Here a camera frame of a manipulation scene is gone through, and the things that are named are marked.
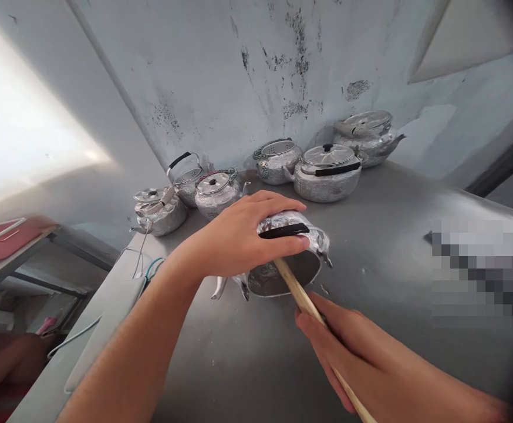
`fingernail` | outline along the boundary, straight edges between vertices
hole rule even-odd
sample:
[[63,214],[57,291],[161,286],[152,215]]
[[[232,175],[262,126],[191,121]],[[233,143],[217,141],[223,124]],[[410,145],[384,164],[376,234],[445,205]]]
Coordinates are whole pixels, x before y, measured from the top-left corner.
[[298,235],[299,241],[302,243],[302,248],[305,250],[309,247],[309,238],[304,235]]

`blue wire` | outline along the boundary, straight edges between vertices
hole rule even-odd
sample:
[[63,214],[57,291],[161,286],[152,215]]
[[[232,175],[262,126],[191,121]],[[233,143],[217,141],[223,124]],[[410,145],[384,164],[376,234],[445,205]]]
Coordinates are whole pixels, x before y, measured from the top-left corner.
[[149,264],[149,267],[147,268],[147,273],[145,274],[145,277],[147,278],[147,280],[151,280],[151,278],[149,277],[149,272],[151,271],[151,268],[153,267],[153,264],[155,264],[156,262],[158,262],[159,260],[164,260],[162,257],[159,257],[158,259],[155,259],[151,262],[151,264]]

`perforated lid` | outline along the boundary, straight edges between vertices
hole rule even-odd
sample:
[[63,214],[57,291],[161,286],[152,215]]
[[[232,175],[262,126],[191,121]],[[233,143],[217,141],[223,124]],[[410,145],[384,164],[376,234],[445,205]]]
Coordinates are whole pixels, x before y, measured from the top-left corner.
[[189,182],[192,179],[197,178],[200,175],[200,173],[202,173],[201,167],[195,167],[193,169],[186,170],[185,172],[182,172],[180,175],[178,175],[178,177],[176,177],[174,179],[174,183],[176,185],[180,185],[180,184]]
[[202,179],[196,190],[200,195],[212,195],[221,191],[229,183],[231,176],[226,173],[215,173]]
[[140,203],[152,204],[163,202],[168,203],[174,195],[174,187],[172,185],[166,185],[162,188],[145,188],[137,192],[133,199]]
[[385,110],[372,110],[351,116],[344,121],[344,124],[373,129],[391,122],[392,119],[393,116]]
[[262,149],[263,156],[279,156],[284,153],[288,153],[293,150],[295,146],[292,140],[278,140],[276,142],[270,143],[266,147]]
[[312,166],[335,167],[343,165],[355,156],[352,148],[340,144],[324,144],[309,149],[303,155],[303,161]]

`pink object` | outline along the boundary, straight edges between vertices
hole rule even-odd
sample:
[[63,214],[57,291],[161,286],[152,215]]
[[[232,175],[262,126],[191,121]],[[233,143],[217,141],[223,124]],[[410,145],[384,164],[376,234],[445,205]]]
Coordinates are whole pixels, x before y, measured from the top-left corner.
[[52,328],[57,324],[57,318],[55,317],[47,317],[45,319],[45,322],[41,325],[41,328],[38,329],[38,331],[35,333],[36,335],[41,335],[45,332],[47,332],[47,329]]
[[39,227],[24,217],[0,223],[0,260],[11,256],[39,235]]

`black handle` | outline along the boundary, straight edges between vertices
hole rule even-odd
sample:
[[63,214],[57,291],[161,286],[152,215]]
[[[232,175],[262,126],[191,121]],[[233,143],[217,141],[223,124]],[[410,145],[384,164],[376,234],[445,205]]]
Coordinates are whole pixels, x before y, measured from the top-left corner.
[[189,155],[190,155],[190,153],[185,152],[182,156],[180,156],[178,159],[176,159],[175,161],[173,161],[173,162],[170,164],[169,168],[171,168],[171,169],[172,169],[174,166],[176,166],[176,164],[177,164],[179,161],[181,161],[182,159],[185,159],[185,158],[186,158],[186,157],[188,157]]
[[280,228],[270,229],[266,232],[259,233],[259,237],[263,239],[275,239],[285,236],[298,235],[301,233],[309,233],[309,228],[303,223],[282,226]]
[[353,164],[347,164],[346,166],[342,167],[334,167],[332,169],[320,169],[315,171],[315,176],[331,176],[334,174],[352,172],[353,170],[358,169],[360,166],[362,166],[362,163],[357,162]]

